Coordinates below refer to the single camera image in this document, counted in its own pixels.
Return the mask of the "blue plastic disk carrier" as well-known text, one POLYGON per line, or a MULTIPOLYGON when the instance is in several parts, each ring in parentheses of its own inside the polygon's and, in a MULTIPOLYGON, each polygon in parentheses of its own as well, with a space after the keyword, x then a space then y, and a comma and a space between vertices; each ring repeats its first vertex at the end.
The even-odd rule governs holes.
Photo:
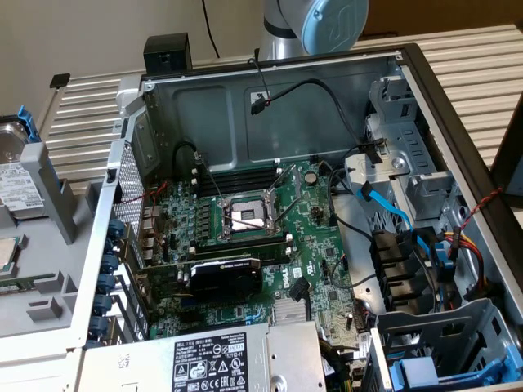
POLYGON ((514 345, 509 345, 503 359, 494 359, 473 372, 438 377, 434 363, 423 357, 396 361, 389 373, 395 392, 449 392, 519 381, 523 358, 514 345))

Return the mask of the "grey power supply unit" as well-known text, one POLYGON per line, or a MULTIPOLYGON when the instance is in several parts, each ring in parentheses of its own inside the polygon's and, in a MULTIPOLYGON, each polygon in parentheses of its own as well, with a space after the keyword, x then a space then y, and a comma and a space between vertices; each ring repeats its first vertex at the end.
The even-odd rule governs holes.
POLYGON ((325 392, 312 322, 89 349, 78 392, 325 392))

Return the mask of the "black RAM slot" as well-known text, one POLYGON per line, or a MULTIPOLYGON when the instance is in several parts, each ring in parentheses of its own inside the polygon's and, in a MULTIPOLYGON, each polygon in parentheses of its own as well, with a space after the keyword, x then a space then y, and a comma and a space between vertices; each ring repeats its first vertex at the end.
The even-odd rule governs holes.
POLYGON ((213 252, 193 252, 188 255, 190 261, 232 261, 256 259, 264 267, 288 264, 294 257, 293 248, 288 245, 266 245, 260 247, 226 249, 213 252))
MULTIPOLYGON (((259 190, 259 189, 268 189, 272 185, 272 183, 270 185, 269 184, 242 184, 242 185, 237 184, 237 185, 219 187, 219 188, 222 192, 222 195, 226 195, 226 194, 243 193, 243 192, 259 190)), ((210 185, 210 184, 199 185, 198 181, 196 180, 195 185, 196 185, 197 195, 200 197, 211 197, 211 196, 218 195, 213 184, 212 185, 210 185)))
POLYGON ((293 236, 290 233, 282 233, 281 235, 273 237, 242 238, 239 241, 227 243, 190 246, 188 253, 190 256, 204 256, 240 251, 258 252, 277 247, 287 247, 288 245, 293 245, 293 236))
POLYGON ((199 185, 210 184, 215 181, 219 187, 232 186, 237 184, 271 184, 277 177, 277 167, 274 164, 250 169, 233 171, 220 171, 209 175, 202 172, 194 178, 199 185))

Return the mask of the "silver CPU chip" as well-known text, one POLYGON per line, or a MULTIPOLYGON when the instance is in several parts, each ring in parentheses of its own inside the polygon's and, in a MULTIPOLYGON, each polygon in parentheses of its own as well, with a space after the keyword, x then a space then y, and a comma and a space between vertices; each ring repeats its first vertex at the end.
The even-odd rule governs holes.
POLYGON ((0 272, 7 272, 14 264, 20 237, 0 238, 0 272))

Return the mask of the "grey plastic parts rack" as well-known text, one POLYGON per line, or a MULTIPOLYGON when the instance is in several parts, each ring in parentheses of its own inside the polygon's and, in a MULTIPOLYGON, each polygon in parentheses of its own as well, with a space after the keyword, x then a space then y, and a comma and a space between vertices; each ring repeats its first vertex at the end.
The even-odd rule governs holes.
POLYGON ((58 178, 42 142, 20 157, 42 197, 45 216, 15 220, 0 206, 0 238, 20 237, 14 264, 0 280, 54 274, 31 291, 0 295, 0 338, 69 327, 92 233, 96 198, 58 178))

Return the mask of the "grey metal drive cage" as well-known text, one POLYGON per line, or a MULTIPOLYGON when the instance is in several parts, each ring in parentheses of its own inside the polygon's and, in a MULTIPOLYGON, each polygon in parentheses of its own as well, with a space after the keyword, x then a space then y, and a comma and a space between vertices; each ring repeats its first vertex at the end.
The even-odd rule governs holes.
POLYGON ((365 119, 365 135, 379 144, 346 158, 351 191, 370 183, 416 222, 451 216, 458 187, 426 147, 428 128, 408 82, 401 77, 372 82, 369 101, 375 112, 365 119))

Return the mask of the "green Dell motherboard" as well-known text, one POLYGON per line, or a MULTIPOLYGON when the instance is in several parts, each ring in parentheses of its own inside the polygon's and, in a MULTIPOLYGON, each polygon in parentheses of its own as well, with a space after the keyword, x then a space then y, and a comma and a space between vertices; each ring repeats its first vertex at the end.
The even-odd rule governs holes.
POLYGON ((275 300, 292 298, 306 302, 306 322, 315 324, 322 346, 333 354, 361 365, 357 336, 368 331, 369 315, 357 303, 354 291, 364 286, 352 278, 348 269, 343 282, 346 289, 334 287, 328 268, 343 253, 343 228, 331 214, 335 194, 341 191, 339 175, 329 172, 325 163, 295 163, 295 168, 276 186, 276 206, 280 214, 300 195, 303 199, 279 223, 282 233, 293 236, 294 257, 285 265, 262 266, 263 287, 258 294, 245 299, 197 302, 181 298, 152 297, 145 269, 161 265, 195 263, 188 250, 195 245, 213 245, 221 224, 220 197, 197 195, 196 180, 164 182, 151 190, 143 211, 141 233, 145 268, 137 277, 150 312, 151 339, 160 339, 225 327, 275 325, 275 300), (309 186, 306 172, 315 172, 318 181, 309 186))

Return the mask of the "small black box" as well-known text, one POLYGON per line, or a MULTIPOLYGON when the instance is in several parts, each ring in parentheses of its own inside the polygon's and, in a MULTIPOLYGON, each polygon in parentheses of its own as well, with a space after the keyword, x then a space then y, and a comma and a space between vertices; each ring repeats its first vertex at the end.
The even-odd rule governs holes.
POLYGON ((188 33, 171 33, 147 38, 143 50, 147 74, 169 74, 193 68, 188 33))

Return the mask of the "CPU socket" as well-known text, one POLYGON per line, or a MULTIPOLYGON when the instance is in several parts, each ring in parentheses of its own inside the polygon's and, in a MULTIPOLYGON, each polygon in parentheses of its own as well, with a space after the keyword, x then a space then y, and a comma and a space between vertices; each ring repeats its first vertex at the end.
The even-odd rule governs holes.
MULTIPOLYGON (((221 230, 217 239, 222 242, 239 241, 242 238, 273 237, 281 234, 281 224, 275 226, 274 231, 265 229, 266 208, 261 191, 246 194, 234 194, 224 198, 219 203, 221 230)), ((275 198, 276 216, 279 215, 275 198)))

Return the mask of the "dark brown stand post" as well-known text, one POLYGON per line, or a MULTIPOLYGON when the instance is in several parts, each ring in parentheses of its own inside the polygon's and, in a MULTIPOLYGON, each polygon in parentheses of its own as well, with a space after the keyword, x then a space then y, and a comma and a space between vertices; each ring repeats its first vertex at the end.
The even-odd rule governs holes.
POLYGON ((523 92, 498 148, 490 174, 507 195, 523 198, 523 92))

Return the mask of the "black graphics card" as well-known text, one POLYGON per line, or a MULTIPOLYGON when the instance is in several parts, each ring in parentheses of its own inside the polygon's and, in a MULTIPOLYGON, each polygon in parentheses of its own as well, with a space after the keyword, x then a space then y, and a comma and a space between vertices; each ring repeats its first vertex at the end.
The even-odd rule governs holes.
POLYGON ((262 261, 247 256, 149 267, 142 274, 155 300, 245 299, 263 287, 262 261))

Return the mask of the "metal socket cover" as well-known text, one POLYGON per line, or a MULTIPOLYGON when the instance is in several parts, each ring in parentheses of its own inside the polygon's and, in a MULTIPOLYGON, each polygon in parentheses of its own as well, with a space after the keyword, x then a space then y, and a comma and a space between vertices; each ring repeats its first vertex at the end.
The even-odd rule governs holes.
POLYGON ((275 189, 276 186, 283 181, 283 179, 289 174, 294 168, 296 164, 292 164, 291 166, 285 168, 281 174, 276 178, 276 180, 272 183, 272 185, 268 189, 264 189, 262 192, 262 199, 265 204, 266 208, 266 220, 265 220, 265 229, 268 231, 274 231, 276 222, 278 221, 278 217, 276 214, 276 208, 275 208, 275 198, 276 193, 275 189))

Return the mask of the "metal locking lever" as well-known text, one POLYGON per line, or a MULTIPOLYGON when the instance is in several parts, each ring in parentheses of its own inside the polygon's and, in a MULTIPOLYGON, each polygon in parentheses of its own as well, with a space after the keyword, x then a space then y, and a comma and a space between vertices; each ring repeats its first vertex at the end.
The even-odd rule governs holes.
POLYGON ((211 182, 213 183, 213 185, 214 185, 214 187, 215 187, 215 189, 216 189, 216 191, 217 191, 217 194, 218 194, 219 197, 220 197, 220 204, 223 205, 223 203, 224 203, 224 198, 223 198, 222 192, 221 192, 219 186, 217 185, 217 182, 216 182, 215 179, 214 179, 214 176, 213 176, 213 174, 212 174, 212 171, 209 169, 209 166, 206 164, 206 162, 205 162, 204 160, 203 160, 203 166, 204 166, 205 171, 207 172, 209 178, 211 179, 211 182))
POLYGON ((298 204, 303 199, 303 195, 300 195, 295 200, 293 200, 274 220, 273 223, 276 226, 281 220, 283 220, 295 207, 296 204, 298 204))

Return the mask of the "open grey PC case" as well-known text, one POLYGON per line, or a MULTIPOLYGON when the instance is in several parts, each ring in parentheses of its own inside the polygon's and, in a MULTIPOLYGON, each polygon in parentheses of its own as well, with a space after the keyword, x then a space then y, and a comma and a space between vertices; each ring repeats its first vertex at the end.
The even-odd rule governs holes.
MULTIPOLYGON (((325 163, 339 175, 331 214, 343 228, 354 291, 369 315, 368 332, 387 311, 370 255, 372 232, 408 233, 425 254, 436 285, 438 305, 429 313, 456 310, 489 299, 523 350, 523 231, 504 201, 505 191, 490 178, 466 128, 423 53, 414 45, 364 53, 264 62, 249 59, 222 69, 145 76, 136 99, 123 111, 122 135, 111 146, 97 202, 78 306, 85 309, 84 346, 74 392, 89 349, 158 340, 148 336, 150 312, 137 277, 145 268, 141 222, 151 190, 164 182, 283 163, 325 163), (370 183, 353 193, 346 158, 378 145, 365 135, 365 119, 375 112, 372 82, 401 77, 423 113, 426 143, 458 191, 452 215, 416 222, 370 183), (111 219, 125 224, 118 242, 119 266, 105 336, 89 340, 88 325, 101 258, 111 219), (454 280, 437 280, 435 245, 443 243, 455 262, 454 280)), ((362 392, 367 360, 361 365, 320 345, 325 392, 362 392)))

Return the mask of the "silver chipset heat sink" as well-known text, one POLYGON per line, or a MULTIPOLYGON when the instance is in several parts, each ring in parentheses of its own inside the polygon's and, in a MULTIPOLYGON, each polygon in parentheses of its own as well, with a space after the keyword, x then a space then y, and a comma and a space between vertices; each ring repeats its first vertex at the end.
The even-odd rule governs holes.
POLYGON ((300 301, 295 301, 292 298, 275 300, 273 310, 275 325, 304 323, 306 321, 306 302, 303 299, 300 301))

